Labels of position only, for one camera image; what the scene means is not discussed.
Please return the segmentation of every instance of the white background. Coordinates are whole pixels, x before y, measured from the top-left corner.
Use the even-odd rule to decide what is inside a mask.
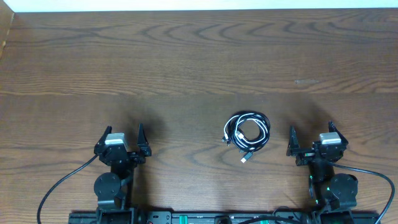
[[[4,0],[14,12],[398,7],[398,0]]]

